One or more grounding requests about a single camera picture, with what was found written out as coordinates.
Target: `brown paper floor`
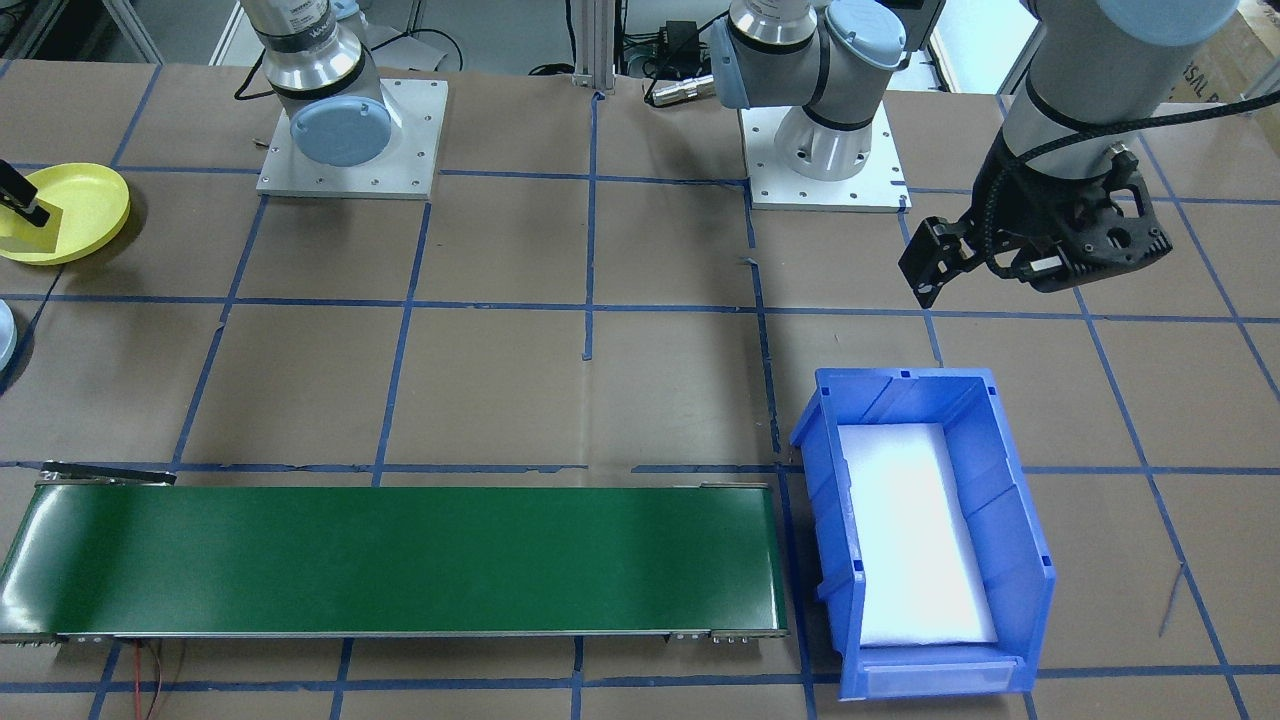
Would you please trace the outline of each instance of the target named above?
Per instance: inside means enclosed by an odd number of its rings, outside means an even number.
[[[113,164],[136,205],[88,259],[0,264],[26,337],[0,397],[0,543],[49,457],[200,484],[788,500],[790,638],[166,642],[161,717],[1280,716],[1280,160],[1251,120],[1146,133],[1169,259],[1078,293],[973,273],[922,313],[904,233],[965,209],[995,97],[891,94],[915,208],[803,214],[749,211],[713,102],[448,76],[428,208],[260,200],[252,141],[278,105],[232,100],[241,70],[0,74],[0,156]],[[1059,569],[1041,682],[837,703],[786,437],[815,368],[938,364],[993,369],[1027,462]],[[3,647],[0,717],[132,717],[132,646]]]

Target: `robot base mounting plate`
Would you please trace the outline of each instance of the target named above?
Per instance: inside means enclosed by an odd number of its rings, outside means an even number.
[[[372,160],[338,168],[302,154],[280,113],[257,177],[261,195],[284,197],[372,197],[430,200],[449,83],[440,79],[383,79],[387,109],[399,126]]]
[[[773,147],[790,108],[741,111],[742,145],[751,178],[751,205],[762,210],[841,210],[897,213],[911,206],[902,164],[882,104],[872,120],[872,151],[865,167],[845,181],[818,181],[792,170]]]

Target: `blue plastic bin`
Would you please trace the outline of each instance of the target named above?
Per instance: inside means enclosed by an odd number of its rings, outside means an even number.
[[[1030,691],[1055,570],[989,370],[822,369],[791,445],[804,454],[840,700]],[[955,470],[997,642],[861,647],[867,578],[838,425],[937,423]]]

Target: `metal bracket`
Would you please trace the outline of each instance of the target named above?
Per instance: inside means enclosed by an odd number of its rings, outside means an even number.
[[[178,475],[50,460],[40,466],[40,486],[172,486]]]
[[[902,164],[884,106],[872,120],[872,150],[860,173],[845,181],[818,181],[792,170],[777,154],[773,136],[790,108],[742,110],[742,146],[751,178],[751,205],[762,210],[844,210],[897,213],[911,206]]]
[[[449,83],[384,79],[387,109],[398,126],[380,155],[351,168],[316,163],[293,145],[280,113],[257,178],[261,195],[430,200]]]

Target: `yellow bowl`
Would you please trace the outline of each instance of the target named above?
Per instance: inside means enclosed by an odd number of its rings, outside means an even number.
[[[106,245],[129,217],[129,186],[120,173],[92,163],[67,163],[27,176],[38,200],[63,209],[58,245],[52,252],[13,252],[8,258],[28,265],[59,265],[78,260]],[[0,237],[15,234],[15,213],[0,210]]]

